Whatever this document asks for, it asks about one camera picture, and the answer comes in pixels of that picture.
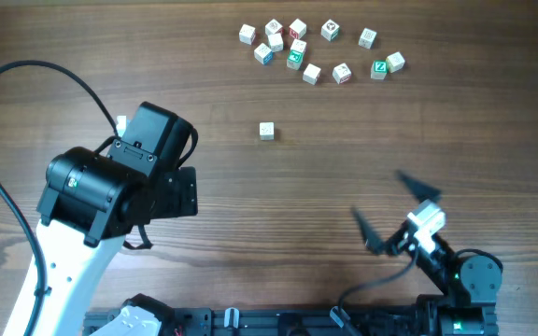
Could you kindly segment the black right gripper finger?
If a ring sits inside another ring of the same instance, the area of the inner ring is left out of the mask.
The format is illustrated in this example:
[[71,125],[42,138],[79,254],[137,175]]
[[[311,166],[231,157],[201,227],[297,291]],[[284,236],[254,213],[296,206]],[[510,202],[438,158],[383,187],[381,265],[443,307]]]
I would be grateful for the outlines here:
[[442,191],[440,189],[420,181],[401,170],[396,172],[396,176],[419,203],[425,201],[438,203],[441,201]]
[[373,229],[372,225],[358,208],[352,207],[351,213],[358,224],[366,249],[374,255],[382,254],[384,252],[384,242],[379,234]]

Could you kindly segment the white block plain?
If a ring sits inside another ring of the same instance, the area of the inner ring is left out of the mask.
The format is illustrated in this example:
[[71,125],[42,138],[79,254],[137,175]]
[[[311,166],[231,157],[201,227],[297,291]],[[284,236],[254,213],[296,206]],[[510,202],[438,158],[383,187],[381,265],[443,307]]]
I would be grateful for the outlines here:
[[261,122],[259,134],[262,141],[273,141],[275,139],[275,124],[273,122]]
[[245,43],[247,45],[252,45],[256,38],[256,28],[244,23],[241,26],[238,36],[239,36],[239,40],[242,43]]

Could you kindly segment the white block red 6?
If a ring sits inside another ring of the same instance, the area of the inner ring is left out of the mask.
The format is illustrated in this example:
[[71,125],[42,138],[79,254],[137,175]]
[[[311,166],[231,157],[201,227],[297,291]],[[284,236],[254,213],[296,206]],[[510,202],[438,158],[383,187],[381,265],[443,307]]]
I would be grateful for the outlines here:
[[346,63],[336,65],[333,69],[333,78],[337,84],[342,84],[352,77],[352,72]]

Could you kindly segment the white block red Y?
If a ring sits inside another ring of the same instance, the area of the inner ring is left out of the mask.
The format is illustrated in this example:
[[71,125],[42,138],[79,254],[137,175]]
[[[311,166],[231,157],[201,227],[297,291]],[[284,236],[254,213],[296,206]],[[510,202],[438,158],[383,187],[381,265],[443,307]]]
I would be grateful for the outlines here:
[[303,72],[303,81],[311,85],[316,85],[319,81],[321,69],[312,63],[309,63]]

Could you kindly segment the white block green top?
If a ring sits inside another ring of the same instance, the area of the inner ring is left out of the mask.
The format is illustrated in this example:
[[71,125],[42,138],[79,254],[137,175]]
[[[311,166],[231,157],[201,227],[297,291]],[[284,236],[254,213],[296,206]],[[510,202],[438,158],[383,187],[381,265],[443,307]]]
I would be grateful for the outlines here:
[[304,54],[297,50],[291,50],[287,58],[287,67],[298,71],[302,65]]

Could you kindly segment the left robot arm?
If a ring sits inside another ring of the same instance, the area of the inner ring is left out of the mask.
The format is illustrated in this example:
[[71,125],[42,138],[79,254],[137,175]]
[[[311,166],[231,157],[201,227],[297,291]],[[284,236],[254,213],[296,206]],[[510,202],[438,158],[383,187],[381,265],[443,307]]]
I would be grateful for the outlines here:
[[198,132],[177,114],[142,103],[121,137],[100,150],[55,157],[37,205],[34,257],[6,335],[74,335],[127,235],[154,219],[198,212],[196,172],[185,166]]

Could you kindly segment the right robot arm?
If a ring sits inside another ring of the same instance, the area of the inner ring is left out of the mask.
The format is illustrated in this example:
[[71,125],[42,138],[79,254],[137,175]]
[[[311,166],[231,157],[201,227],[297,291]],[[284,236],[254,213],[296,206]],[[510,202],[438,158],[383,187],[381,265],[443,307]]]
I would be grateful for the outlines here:
[[441,190],[402,171],[396,175],[418,207],[386,241],[386,254],[408,254],[441,291],[417,297],[416,335],[497,335],[495,306],[502,262],[475,248],[453,250],[439,235],[447,221],[439,205]]

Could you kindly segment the white block green Z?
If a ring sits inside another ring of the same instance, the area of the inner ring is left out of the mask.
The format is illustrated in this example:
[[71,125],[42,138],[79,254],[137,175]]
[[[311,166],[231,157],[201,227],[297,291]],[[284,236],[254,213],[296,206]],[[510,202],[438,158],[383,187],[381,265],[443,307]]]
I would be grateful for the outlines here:
[[386,61],[376,60],[371,68],[371,79],[383,80],[388,73],[388,65]]

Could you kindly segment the white block yellow turtle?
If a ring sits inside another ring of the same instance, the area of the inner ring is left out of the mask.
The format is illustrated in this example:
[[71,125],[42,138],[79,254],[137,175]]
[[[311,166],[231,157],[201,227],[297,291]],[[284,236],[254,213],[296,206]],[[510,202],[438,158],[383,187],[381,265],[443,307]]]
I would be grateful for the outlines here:
[[394,52],[386,58],[387,68],[391,73],[404,68],[405,59],[400,51]]

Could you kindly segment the white block left edge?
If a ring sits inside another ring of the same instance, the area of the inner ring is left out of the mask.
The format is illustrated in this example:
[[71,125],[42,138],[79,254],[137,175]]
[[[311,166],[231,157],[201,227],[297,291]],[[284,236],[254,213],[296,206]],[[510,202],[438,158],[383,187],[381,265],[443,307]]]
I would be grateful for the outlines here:
[[263,65],[267,65],[273,60],[272,50],[264,43],[261,43],[257,48],[255,48],[253,54],[255,59]]

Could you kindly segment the white block animal picture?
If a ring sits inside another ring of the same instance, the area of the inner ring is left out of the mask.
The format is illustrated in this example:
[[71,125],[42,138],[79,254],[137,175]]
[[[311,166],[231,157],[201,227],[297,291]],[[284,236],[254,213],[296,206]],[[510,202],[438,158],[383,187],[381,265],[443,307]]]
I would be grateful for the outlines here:
[[269,48],[272,52],[280,52],[283,50],[284,42],[280,33],[268,35],[267,38]]

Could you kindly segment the white block blue X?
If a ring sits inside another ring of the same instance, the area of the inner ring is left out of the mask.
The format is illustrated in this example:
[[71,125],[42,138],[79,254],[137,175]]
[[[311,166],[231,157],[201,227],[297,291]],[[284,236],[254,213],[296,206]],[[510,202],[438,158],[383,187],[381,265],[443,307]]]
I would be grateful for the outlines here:
[[370,49],[375,42],[376,36],[376,31],[364,28],[359,37],[359,45],[365,49]]

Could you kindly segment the white block red side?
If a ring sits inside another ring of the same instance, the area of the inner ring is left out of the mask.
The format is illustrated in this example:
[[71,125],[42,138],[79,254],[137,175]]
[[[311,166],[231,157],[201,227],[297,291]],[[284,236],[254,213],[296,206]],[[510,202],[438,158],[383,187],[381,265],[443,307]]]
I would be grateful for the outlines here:
[[283,25],[276,19],[271,19],[265,24],[264,31],[267,35],[282,34]]

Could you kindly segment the white block red A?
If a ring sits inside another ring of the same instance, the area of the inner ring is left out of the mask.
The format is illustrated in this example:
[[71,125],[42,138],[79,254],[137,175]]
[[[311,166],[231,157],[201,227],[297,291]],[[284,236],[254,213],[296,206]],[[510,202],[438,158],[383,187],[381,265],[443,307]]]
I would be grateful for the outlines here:
[[307,43],[305,41],[300,40],[300,39],[294,39],[290,45],[290,50],[305,54],[306,45]]

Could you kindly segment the white block green J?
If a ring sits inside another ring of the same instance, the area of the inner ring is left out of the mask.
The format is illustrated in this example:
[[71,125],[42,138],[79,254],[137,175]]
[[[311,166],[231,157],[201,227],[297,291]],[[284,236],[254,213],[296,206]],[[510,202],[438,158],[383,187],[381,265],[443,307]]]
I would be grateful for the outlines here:
[[321,26],[321,36],[328,41],[334,41],[340,31],[340,26],[333,20],[327,20]]

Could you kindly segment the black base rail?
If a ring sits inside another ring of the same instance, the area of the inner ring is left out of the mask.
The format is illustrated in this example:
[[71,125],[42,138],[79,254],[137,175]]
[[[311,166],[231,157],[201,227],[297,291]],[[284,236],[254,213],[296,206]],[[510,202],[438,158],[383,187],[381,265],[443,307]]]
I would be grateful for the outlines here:
[[[497,316],[489,309],[377,307],[350,314],[362,335],[498,336]],[[347,335],[325,310],[241,310],[236,323],[209,308],[176,308],[167,335]]]

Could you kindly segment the white block red frame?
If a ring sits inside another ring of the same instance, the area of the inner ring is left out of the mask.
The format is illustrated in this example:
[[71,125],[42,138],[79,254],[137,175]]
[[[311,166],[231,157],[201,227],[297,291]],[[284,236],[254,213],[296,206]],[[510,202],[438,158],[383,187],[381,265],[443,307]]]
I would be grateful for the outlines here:
[[307,30],[307,25],[300,19],[295,19],[289,26],[289,36],[302,39]]

